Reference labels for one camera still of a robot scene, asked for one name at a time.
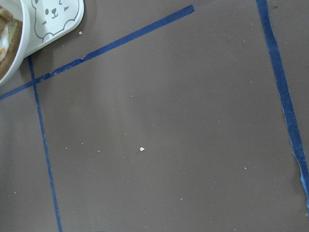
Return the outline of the fried egg toy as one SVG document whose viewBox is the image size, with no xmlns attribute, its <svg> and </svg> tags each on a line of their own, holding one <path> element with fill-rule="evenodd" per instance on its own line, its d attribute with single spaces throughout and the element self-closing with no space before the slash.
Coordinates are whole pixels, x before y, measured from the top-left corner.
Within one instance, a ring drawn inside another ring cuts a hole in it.
<svg viewBox="0 0 309 232">
<path fill-rule="evenodd" d="M 9 32 L 6 25 L 0 33 L 0 61 L 2 62 L 9 49 Z"/>
</svg>

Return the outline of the white round plate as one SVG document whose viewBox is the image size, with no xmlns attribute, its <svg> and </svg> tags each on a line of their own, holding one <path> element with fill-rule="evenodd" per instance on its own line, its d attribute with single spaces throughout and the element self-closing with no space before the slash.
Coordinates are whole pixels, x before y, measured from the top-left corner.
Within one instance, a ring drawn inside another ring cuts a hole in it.
<svg viewBox="0 0 309 232">
<path fill-rule="evenodd" d="M 22 0 L 0 2 L 0 84 L 18 70 L 29 43 L 30 16 Z"/>
</svg>

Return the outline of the cream bear tray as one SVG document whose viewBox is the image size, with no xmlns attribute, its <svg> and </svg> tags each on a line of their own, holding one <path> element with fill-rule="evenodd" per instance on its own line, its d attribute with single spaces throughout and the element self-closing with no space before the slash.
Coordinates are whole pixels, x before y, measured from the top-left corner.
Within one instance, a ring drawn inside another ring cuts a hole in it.
<svg viewBox="0 0 309 232">
<path fill-rule="evenodd" d="M 30 18 L 26 56 L 77 28 L 84 15 L 83 0 L 24 0 L 23 3 Z"/>
</svg>

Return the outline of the bread slice under egg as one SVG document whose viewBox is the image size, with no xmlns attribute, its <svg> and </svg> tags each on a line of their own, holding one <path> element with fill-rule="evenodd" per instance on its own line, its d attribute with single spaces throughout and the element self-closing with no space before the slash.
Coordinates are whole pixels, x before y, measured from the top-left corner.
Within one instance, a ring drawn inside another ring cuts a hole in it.
<svg viewBox="0 0 309 232">
<path fill-rule="evenodd" d="M 0 62 L 0 78 L 2 79 L 10 69 L 19 48 L 22 35 L 22 21 L 14 18 L 13 14 L 6 8 L 0 7 L 0 32 L 8 26 L 9 49 L 5 59 Z"/>
</svg>

